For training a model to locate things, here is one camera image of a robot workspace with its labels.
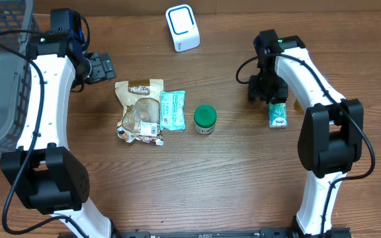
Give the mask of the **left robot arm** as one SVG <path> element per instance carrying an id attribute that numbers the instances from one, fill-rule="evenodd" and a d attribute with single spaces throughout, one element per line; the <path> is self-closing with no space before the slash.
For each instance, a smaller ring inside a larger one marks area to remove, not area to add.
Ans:
<path id="1" fill-rule="evenodd" d="M 31 72 L 26 120 L 16 149 L 1 156 L 9 196 L 47 222 L 61 221 L 74 237 L 117 237 L 90 198 L 89 174 L 70 152 L 66 132 L 70 94 L 115 78 L 110 56 L 88 52 L 89 25 L 71 9 L 52 10 L 49 31 L 31 35 L 22 55 Z"/>

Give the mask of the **green lid white jar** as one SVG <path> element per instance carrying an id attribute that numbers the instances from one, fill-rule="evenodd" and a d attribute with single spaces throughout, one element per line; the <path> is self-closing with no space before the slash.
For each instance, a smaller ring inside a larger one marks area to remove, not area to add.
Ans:
<path id="1" fill-rule="evenodd" d="M 195 130 L 200 134 L 211 134 L 217 121 L 217 113 L 214 107 L 204 104 L 194 112 Z"/>

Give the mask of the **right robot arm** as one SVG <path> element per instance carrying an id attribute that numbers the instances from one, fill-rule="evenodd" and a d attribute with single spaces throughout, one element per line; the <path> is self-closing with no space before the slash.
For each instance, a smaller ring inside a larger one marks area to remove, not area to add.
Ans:
<path id="1" fill-rule="evenodd" d="M 281 237 L 351 237 L 335 228 L 331 213 L 339 187 L 362 153 L 364 109 L 337 92 L 312 62 L 298 36 L 280 38 L 264 30 L 253 41 L 259 73 L 250 76 L 248 100 L 285 103 L 293 93 L 304 112 L 298 156 L 307 171 L 300 209 Z"/>

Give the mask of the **brown Pantree snack bag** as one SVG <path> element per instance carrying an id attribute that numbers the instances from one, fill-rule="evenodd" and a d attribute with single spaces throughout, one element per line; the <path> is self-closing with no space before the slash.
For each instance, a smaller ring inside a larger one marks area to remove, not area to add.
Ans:
<path id="1" fill-rule="evenodd" d="M 141 141 L 157 146 L 163 145 L 160 129 L 162 79 L 119 81 L 115 94 L 123 107 L 122 119 L 116 132 L 127 143 Z"/>

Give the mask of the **green white drink carton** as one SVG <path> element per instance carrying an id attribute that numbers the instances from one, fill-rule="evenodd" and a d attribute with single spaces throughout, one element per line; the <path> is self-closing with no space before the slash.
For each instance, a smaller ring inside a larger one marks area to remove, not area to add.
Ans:
<path id="1" fill-rule="evenodd" d="M 270 128 L 285 128 L 288 125 L 286 115 L 286 104 L 269 104 L 269 127 Z"/>

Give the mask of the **teal snack packet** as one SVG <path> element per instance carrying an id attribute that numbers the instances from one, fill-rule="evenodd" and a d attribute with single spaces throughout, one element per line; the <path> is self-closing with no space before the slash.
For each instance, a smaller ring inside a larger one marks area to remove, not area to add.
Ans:
<path id="1" fill-rule="evenodd" d="M 185 130 L 185 91 L 161 93 L 160 130 Z"/>

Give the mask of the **yellow drink bottle silver cap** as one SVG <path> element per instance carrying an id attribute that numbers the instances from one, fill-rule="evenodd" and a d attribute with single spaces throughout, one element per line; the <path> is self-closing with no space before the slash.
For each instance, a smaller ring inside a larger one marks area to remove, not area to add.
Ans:
<path id="1" fill-rule="evenodd" d="M 294 101 L 294 109 L 300 114 L 304 114 L 304 109 L 302 105 L 300 104 L 299 100 Z"/>

